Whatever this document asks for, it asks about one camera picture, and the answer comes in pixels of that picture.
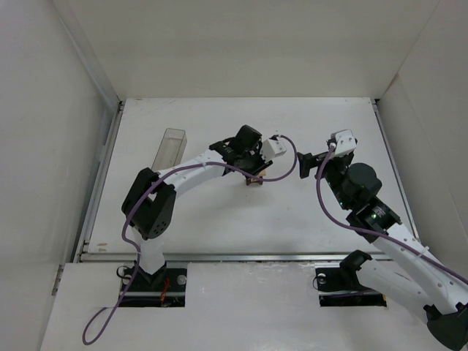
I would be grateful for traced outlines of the dark brown arch block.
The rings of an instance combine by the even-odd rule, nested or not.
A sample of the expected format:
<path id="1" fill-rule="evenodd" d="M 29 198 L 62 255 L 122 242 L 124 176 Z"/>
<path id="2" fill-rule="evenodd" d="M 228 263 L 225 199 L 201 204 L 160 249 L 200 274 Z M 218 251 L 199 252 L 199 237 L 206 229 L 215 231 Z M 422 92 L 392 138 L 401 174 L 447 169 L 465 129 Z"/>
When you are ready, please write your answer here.
<path id="1" fill-rule="evenodd" d="M 263 185 L 264 181 L 262 177 L 259 178 L 246 178 L 246 185 L 253 186 L 253 185 Z"/>

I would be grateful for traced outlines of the clear plastic box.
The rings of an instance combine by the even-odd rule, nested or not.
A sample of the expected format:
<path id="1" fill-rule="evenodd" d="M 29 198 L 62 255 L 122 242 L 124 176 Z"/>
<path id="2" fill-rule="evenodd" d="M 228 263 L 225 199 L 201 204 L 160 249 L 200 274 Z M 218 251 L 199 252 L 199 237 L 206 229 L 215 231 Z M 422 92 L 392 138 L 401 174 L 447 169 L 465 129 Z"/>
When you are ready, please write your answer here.
<path id="1" fill-rule="evenodd" d="M 183 129 L 167 128 L 154 158 L 151 170 L 156 172 L 175 167 L 181 163 L 187 144 Z"/>

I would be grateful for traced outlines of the long light wood block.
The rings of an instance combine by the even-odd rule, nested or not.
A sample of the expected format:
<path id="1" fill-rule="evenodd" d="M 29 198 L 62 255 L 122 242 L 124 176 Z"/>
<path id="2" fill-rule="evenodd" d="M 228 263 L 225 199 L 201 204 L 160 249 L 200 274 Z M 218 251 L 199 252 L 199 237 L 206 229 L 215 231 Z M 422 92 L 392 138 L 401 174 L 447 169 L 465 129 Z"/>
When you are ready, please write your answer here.
<path id="1" fill-rule="evenodd" d="M 270 167 L 270 165 L 264 165 L 260 168 L 260 170 L 253 174 L 252 179 L 254 181 L 263 181 L 266 179 L 266 170 Z"/>

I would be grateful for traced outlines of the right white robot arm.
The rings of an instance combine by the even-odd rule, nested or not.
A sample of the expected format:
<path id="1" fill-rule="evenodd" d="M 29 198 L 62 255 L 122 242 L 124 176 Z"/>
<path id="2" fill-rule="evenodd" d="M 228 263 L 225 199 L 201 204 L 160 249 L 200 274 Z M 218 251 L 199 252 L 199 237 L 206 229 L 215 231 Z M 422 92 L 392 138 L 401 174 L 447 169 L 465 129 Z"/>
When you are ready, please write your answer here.
<path id="1" fill-rule="evenodd" d="M 402 223 L 377 194 L 382 187 L 374 169 L 354 163 L 353 153 L 335 156 L 299 154 L 299 174 L 316 169 L 316 190 L 325 180 L 340 207 L 348 210 L 339 226 L 356 232 L 389 256 L 405 272 L 392 272 L 356 250 L 340 263 L 341 280 L 350 289 L 370 288 L 388 296 L 426 324 L 431 335 L 449 350 L 467 345 L 467 278 L 443 265 Z"/>

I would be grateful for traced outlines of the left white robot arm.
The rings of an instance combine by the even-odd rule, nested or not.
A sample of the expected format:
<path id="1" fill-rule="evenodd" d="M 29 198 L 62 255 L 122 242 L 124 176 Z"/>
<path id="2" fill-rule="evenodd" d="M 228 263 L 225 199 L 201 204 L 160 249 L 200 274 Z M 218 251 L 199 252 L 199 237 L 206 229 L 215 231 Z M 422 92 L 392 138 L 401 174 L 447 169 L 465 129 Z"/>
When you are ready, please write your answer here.
<path id="1" fill-rule="evenodd" d="M 137 276 L 153 287 L 163 280 L 166 262 L 162 235 L 171 223 L 178 197 L 235 169 L 247 178 L 259 177 L 286 150 L 277 136 L 263 140 L 256 129 L 243 125 L 236 136 L 211 144 L 206 151 L 178 167 L 141 170 L 121 206 L 138 245 Z"/>

